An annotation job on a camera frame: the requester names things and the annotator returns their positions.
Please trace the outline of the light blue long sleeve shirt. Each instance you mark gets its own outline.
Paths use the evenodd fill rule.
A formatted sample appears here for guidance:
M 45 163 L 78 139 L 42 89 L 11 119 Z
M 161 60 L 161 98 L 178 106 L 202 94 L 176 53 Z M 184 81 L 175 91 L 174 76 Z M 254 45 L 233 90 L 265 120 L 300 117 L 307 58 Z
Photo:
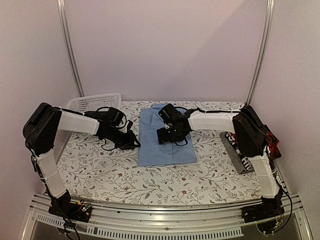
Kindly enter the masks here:
M 165 126 L 158 112 L 165 106 L 164 103 L 153 104 L 143 108 L 140 112 L 137 165 L 139 167 L 193 164 L 197 156 L 193 147 L 192 138 L 186 136 L 187 144 L 183 142 L 159 144 L 157 130 Z

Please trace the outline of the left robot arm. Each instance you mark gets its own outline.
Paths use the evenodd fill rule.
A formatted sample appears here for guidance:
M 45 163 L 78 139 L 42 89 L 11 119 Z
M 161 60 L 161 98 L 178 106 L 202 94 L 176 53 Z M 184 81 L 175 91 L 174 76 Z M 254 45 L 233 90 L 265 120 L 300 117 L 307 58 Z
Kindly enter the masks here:
M 55 209 L 63 216 L 74 213 L 74 205 L 63 198 L 69 193 L 61 179 L 55 156 L 56 138 L 71 134 L 95 136 L 110 141 L 114 149 L 132 150 L 141 146 L 131 127 L 133 122 L 118 108 L 102 106 L 96 110 L 79 112 L 42 102 L 24 124 L 22 135 L 31 153 L 33 168 L 55 202 Z

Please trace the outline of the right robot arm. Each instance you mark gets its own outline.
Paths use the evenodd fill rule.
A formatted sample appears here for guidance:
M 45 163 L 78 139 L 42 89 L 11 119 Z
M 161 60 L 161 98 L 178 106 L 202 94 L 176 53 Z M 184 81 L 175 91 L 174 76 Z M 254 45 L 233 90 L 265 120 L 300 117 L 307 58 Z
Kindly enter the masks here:
M 240 154 L 251 162 L 260 183 L 263 203 L 258 213 L 262 218 L 269 218 L 278 210 L 284 192 L 277 182 L 274 165 L 274 161 L 282 156 L 279 140 L 250 105 L 237 111 L 193 108 L 180 112 L 168 103 L 158 115 L 165 124 L 156 131 L 161 145 L 185 141 L 192 131 L 214 130 L 234 134 Z

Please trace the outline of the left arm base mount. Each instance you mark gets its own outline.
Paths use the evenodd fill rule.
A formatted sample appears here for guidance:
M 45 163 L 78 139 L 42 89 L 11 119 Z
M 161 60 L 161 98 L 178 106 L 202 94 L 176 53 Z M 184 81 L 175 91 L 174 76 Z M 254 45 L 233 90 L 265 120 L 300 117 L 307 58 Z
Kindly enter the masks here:
M 66 191 L 61 197 L 56 198 L 48 194 L 51 200 L 48 212 L 52 215 L 75 220 L 78 222 L 88 223 L 92 214 L 92 204 L 84 202 L 83 199 L 77 202 L 71 201 L 71 196 Z

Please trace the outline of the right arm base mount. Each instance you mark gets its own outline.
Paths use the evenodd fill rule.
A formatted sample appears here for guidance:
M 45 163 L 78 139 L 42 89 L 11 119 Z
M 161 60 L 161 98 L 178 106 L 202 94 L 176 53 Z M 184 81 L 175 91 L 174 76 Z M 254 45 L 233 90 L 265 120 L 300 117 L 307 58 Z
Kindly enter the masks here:
M 281 196 L 274 198 L 261 198 L 261 203 L 250 205 L 241 209 L 241 217 L 245 223 L 262 221 L 257 224 L 257 229 L 263 235 L 274 234 L 280 225 L 285 213 Z

